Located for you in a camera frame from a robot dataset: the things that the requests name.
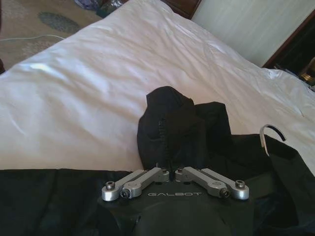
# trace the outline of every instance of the wooden headboard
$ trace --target wooden headboard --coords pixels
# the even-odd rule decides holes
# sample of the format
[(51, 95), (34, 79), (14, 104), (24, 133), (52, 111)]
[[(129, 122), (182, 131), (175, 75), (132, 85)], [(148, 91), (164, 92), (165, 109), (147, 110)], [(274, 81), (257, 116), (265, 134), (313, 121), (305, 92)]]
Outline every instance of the wooden headboard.
[(187, 18), (191, 19), (196, 9), (198, 8), (201, 0), (161, 0), (169, 5), (172, 10)]

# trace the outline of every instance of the carpet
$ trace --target carpet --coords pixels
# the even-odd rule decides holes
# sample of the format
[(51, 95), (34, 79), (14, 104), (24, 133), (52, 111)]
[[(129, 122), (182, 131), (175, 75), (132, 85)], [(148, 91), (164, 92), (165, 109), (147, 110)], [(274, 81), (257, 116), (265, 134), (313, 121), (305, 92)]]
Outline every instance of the carpet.
[[(93, 11), (80, 8), (74, 0), (2, 0), (0, 39), (54, 34), (69, 37), (101, 20)], [(5, 69), (59, 42), (54, 37), (0, 42)]]

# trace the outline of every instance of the white wire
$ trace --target white wire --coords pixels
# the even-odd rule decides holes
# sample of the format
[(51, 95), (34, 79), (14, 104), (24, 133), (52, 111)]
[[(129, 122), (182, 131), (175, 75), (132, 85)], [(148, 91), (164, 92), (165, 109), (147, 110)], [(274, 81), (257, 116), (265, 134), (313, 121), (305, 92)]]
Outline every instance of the white wire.
[(51, 37), (56, 37), (56, 38), (64, 39), (63, 37), (60, 37), (60, 36), (58, 36), (58, 35), (45, 34), (45, 35), (40, 35), (40, 36), (30, 37), (30, 38), (5, 38), (5, 39), (0, 39), (0, 42), (10, 41), (10, 40), (36, 39), (36, 38), (41, 38), (41, 37), (46, 37), (46, 36), (51, 36)]

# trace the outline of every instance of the metal hook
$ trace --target metal hook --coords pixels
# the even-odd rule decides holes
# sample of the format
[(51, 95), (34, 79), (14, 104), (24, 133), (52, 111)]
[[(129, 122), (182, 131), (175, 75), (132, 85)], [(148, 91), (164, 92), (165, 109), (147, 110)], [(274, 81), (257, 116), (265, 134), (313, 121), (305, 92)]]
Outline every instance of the metal hook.
[(271, 125), (271, 124), (266, 124), (260, 129), (259, 135), (260, 135), (261, 147), (265, 149), (267, 156), (269, 156), (269, 153), (267, 150), (267, 145), (266, 145), (265, 134), (264, 134), (265, 128), (270, 128), (270, 129), (274, 130), (280, 136), (280, 138), (282, 139), (283, 142), (286, 140), (286, 137), (281, 132), (281, 130), (279, 130), (277, 127), (275, 127), (274, 125)]

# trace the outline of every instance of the white bedsheet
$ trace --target white bedsheet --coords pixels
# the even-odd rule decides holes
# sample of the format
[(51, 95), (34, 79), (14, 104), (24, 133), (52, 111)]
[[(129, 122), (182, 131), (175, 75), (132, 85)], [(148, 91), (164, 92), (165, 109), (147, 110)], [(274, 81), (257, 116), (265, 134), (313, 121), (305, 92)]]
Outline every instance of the white bedsheet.
[(315, 93), (159, 0), (130, 0), (0, 77), (0, 168), (141, 168), (138, 120), (166, 85), (225, 103), (234, 134), (277, 126), (315, 173)]

